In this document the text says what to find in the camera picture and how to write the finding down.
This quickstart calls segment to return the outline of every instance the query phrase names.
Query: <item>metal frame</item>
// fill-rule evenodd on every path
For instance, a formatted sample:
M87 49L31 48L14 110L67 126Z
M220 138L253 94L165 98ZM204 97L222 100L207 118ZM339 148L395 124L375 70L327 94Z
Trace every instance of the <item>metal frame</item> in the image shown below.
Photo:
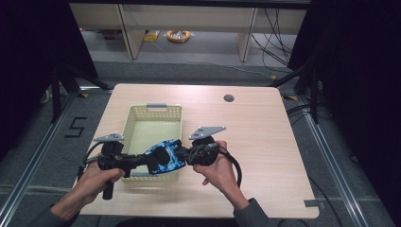
M62 106L59 118L50 125L47 133L44 136L41 144L36 149L35 153L33 154L29 164L26 166L23 175L20 177L20 180L14 187L12 188L11 193L9 194L8 199L6 200L5 204L3 205L0 211L0 226L8 226L9 222L11 221L12 216L14 215L18 205L20 204L26 190L31 183L32 179L34 178L36 172L39 169L39 166L44 159L51 143L53 142L61 123L64 120L65 114L67 113L69 107L73 103L74 99L76 98L77 94L71 93L67 95L67 98Z
M302 105L307 104L303 96L300 96L300 102ZM315 123L315 120L309 113L306 114L306 121L307 124L309 125L310 130L313 133L313 136L316 139L319 149L322 152L328 170L331 176L333 177L333 181L336 184L337 189L340 192L342 200L345 203L345 207L347 208L348 213L350 214L351 220L354 222L355 226L368 227L369 224L362 212L362 208L360 207L359 202L357 201L357 198L355 197L350 185L348 184L347 180L342 174L340 166L337 163L336 158L333 155L333 152L328 146L324 138L324 135L321 131L321 128L319 127L319 124Z

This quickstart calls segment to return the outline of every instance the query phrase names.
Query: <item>hand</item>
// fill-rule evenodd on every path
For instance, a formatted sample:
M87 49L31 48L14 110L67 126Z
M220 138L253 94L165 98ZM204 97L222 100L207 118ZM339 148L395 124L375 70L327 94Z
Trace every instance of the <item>hand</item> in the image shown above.
M123 176L124 171L121 169L100 170L96 162L90 163L74 188L51 207L52 213L69 220L106 189L108 180L115 183Z
M216 143L227 149L227 142L216 141ZM249 204L236 184L233 164L224 155L219 154L216 161L210 166L194 165L194 170L205 177L203 185L211 183L220 190L236 211L242 210Z

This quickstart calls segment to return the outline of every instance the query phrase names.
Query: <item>blue patterned cloth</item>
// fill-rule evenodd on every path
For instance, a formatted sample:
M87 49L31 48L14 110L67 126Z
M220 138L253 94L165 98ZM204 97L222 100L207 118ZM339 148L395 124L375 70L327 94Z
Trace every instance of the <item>blue patterned cloth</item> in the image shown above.
M170 162L166 165L158 165L158 169L155 171L151 171L151 174L159 174L159 173L167 173L171 172L174 170L177 170L181 167L185 166L184 161L180 161L175 154L175 150L177 150L181 146L181 141L177 139L171 139L171 140L165 140L151 148L149 148L144 154L149 155L151 154L155 149L161 147L164 148L168 155L170 156Z

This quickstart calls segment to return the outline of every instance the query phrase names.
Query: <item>basket handle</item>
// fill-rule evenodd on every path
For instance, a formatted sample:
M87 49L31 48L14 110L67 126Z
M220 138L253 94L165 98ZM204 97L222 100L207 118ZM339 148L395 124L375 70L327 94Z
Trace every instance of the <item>basket handle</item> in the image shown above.
M147 109L150 112L166 112L167 104L166 103L147 103Z

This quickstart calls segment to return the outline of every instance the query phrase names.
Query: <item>light green basket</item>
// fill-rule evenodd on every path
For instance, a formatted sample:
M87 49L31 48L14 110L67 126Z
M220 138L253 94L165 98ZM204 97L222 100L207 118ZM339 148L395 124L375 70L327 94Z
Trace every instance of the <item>light green basket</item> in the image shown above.
M142 104L130 107L124 127L122 153L143 154L146 150L169 139L181 139L183 108L181 105ZM139 166L131 171L125 183L171 182L178 180L178 171L164 174L148 174L147 166Z

